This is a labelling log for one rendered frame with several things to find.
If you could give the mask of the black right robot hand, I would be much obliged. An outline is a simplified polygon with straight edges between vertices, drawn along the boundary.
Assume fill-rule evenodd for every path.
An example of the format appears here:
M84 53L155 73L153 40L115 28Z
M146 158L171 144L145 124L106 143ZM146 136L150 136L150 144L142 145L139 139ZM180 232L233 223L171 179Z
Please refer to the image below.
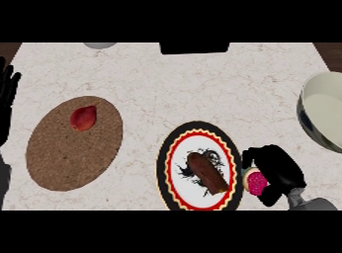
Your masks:
M255 165L269 182L258 200L270 207L292 189L306 187L303 174L291 157L273 144L250 147L242 151L242 168L247 169L251 165Z

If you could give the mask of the pink frosted cupcake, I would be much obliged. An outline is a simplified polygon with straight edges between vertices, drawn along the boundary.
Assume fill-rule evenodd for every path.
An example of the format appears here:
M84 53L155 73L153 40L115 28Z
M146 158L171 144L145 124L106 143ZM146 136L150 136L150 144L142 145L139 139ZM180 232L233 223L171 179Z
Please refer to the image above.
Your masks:
M252 196L258 196L263 193L269 183L257 167L251 167L244 171L242 184L245 191Z

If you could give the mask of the black red white plate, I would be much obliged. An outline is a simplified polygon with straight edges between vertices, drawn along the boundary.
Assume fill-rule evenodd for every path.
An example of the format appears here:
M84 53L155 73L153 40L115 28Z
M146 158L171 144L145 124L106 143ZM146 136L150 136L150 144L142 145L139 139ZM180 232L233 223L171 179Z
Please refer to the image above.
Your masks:
M156 159L158 188L171 211L233 211L242 198L241 156L223 130L196 121L167 136Z

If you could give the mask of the cream bowl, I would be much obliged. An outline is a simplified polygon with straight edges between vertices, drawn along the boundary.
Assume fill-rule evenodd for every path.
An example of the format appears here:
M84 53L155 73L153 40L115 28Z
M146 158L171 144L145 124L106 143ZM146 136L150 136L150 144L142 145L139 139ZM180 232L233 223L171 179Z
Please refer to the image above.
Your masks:
M295 115L309 138L342 153L342 73L313 75L300 90Z

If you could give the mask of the brown chocolate bar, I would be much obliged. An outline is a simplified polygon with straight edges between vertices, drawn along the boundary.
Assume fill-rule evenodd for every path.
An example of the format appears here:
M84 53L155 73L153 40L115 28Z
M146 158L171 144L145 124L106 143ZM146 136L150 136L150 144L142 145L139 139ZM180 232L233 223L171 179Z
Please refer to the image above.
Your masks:
M208 159L199 153L190 152L187 154L186 165L193 175L199 178L211 195L227 191L227 184L223 177L214 169Z

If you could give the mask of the round brown cork placemat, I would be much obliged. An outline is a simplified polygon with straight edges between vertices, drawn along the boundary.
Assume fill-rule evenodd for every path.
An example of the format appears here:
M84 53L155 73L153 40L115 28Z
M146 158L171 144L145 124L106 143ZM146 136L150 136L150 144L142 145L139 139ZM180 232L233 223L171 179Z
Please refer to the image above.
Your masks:
M77 131L68 123L72 112L96 108L90 129ZM62 102L44 115L26 146L26 169L37 185L50 191L71 191L103 173L118 153L122 120L113 105L82 96Z

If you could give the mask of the grey round object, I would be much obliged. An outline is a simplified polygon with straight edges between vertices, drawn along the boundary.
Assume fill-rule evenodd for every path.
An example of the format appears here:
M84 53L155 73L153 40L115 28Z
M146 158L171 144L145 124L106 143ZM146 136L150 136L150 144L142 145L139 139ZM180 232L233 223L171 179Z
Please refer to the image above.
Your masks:
M93 48L93 49L103 49L103 48L108 48L111 47L115 42L84 42L82 43L88 48Z

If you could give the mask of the black appliance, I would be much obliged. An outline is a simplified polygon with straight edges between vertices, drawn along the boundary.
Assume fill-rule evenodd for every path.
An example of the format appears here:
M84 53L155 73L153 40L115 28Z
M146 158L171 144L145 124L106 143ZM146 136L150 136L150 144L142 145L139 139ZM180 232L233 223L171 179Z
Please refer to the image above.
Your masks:
M216 53L227 50L227 42L161 42L162 54Z

